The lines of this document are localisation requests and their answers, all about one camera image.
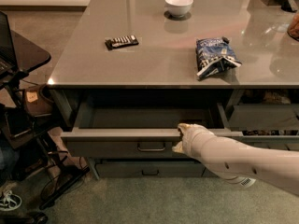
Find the white bowl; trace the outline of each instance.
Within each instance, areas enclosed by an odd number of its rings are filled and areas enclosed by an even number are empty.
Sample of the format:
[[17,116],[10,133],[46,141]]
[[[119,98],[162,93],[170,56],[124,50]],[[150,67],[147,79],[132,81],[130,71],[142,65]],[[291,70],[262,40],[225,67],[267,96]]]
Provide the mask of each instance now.
[[176,18],[183,17],[191,8],[193,0],[165,0],[168,12]]

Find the cable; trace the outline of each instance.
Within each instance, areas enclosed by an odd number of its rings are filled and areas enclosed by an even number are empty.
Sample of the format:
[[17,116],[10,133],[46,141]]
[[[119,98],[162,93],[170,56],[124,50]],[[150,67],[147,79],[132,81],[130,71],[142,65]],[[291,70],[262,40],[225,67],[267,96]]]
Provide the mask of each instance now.
[[81,160],[82,160],[82,157],[78,158],[78,165],[80,165],[81,170],[83,170],[83,167],[82,167],[82,164],[81,164]]
[[[83,171],[83,169],[85,169],[88,165],[86,165],[86,166],[83,168],[83,167],[82,167],[82,164],[81,164],[81,158],[82,158],[82,157],[79,158],[79,166],[80,166],[80,168],[81,168],[81,171]],[[49,181],[49,182],[44,186],[44,188],[41,190],[40,198],[41,198],[42,201],[46,201],[47,198],[48,198],[50,195],[52,195],[57,189],[59,189],[59,182],[60,182],[59,179],[61,179],[63,176],[71,175],[71,174],[68,174],[68,173],[64,173],[64,171],[62,171],[60,174],[56,175],[55,177],[51,177],[50,174],[49,174],[49,172],[47,172],[47,174],[48,174],[48,178],[50,179],[50,181]],[[72,191],[74,191],[74,190],[76,190],[76,189],[81,188],[81,186],[82,186],[82,185],[84,184],[84,182],[85,182],[85,178],[86,178],[86,174],[83,176],[83,180],[79,183],[79,185],[78,185],[77,187],[74,187],[74,188],[70,189],[69,191],[65,191],[64,194],[68,194],[68,193],[70,193],[70,192],[72,192]],[[46,188],[49,186],[49,184],[53,184],[53,188],[52,188],[52,190],[49,191],[49,193],[47,194],[48,197],[45,197],[45,191],[46,191]]]
[[206,172],[206,167],[204,167],[204,170],[203,170],[203,172],[201,174],[201,177],[203,177],[203,175],[205,174],[205,172]]
[[25,82],[25,83],[28,83],[28,84],[35,85],[35,86],[38,86],[38,85],[39,85],[39,84],[37,84],[37,83],[31,82],[31,81],[28,81],[28,80],[25,80],[25,79],[21,79],[21,81],[23,81],[23,82]]

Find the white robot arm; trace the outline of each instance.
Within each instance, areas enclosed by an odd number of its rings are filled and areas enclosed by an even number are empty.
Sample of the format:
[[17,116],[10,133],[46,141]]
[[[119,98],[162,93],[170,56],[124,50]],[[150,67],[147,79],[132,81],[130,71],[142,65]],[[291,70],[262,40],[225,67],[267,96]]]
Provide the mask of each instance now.
[[199,160],[227,182],[246,188],[260,179],[299,195],[299,152],[251,147],[196,124],[178,128],[183,138],[173,151]]

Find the gray carpet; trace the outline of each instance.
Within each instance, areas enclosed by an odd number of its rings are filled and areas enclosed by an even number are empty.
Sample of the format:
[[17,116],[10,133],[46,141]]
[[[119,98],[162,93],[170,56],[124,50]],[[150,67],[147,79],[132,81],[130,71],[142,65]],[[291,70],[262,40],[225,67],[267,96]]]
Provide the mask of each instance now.
[[[26,80],[44,83],[79,22],[81,12],[9,11],[11,28],[48,50],[52,60]],[[0,102],[12,105],[5,91]],[[61,148],[59,130],[51,133]],[[38,211],[45,171],[16,182],[23,204],[11,212]],[[218,178],[102,178],[91,174],[44,210],[52,224],[77,223],[297,223],[299,199],[263,182],[237,189]]]

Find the blue snack bag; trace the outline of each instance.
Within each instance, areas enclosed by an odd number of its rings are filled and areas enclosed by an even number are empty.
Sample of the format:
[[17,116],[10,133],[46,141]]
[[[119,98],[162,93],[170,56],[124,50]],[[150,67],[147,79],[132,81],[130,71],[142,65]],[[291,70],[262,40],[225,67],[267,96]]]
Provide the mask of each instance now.
[[226,37],[196,41],[198,79],[241,66]]

